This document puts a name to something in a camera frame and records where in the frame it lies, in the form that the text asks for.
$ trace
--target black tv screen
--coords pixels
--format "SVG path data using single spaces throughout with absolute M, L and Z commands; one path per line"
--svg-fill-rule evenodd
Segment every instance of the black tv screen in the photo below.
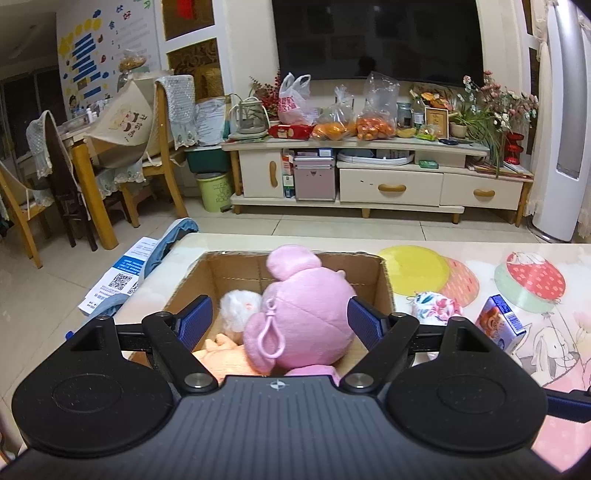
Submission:
M 273 0 L 281 73 L 482 85 L 476 0 Z

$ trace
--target white fluffy toy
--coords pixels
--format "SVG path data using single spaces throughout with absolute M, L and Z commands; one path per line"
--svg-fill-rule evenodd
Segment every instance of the white fluffy toy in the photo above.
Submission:
M 238 345 L 242 345 L 242 334 L 248 319 L 261 311 L 262 297 L 248 290 L 232 290 L 220 301 L 223 333 Z

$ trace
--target silver bolt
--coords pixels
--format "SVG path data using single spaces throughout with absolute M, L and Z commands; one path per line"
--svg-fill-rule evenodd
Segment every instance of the silver bolt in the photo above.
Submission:
M 211 385 L 213 378 L 211 375 L 194 373 L 185 377 L 185 383 L 192 388 L 206 388 Z
M 345 382 L 353 388 L 367 388 L 374 383 L 374 379 L 368 374 L 350 374 L 345 377 Z

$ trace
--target red package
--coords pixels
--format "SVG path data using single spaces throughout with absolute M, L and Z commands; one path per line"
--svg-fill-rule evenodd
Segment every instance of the red package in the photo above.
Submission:
M 286 140 L 308 140 L 312 130 L 312 125 L 273 125 L 269 129 L 269 135 Z

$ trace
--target qr code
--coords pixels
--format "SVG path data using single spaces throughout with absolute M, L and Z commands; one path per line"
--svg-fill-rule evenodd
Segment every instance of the qr code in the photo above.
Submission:
M 127 292 L 127 295 L 131 295 L 131 294 L 132 294 L 133 292 L 135 292 L 137 289 L 138 289 L 138 283 L 137 283 L 137 282 L 135 282 L 135 283 L 134 283 L 134 286 L 133 286 L 133 287 L 131 287 L 131 288 L 129 289 L 129 292 Z
M 130 280 L 131 277 L 123 275 L 122 273 L 117 273 L 115 278 L 111 281 L 111 283 L 109 283 L 109 287 L 116 288 L 117 290 L 123 290 Z

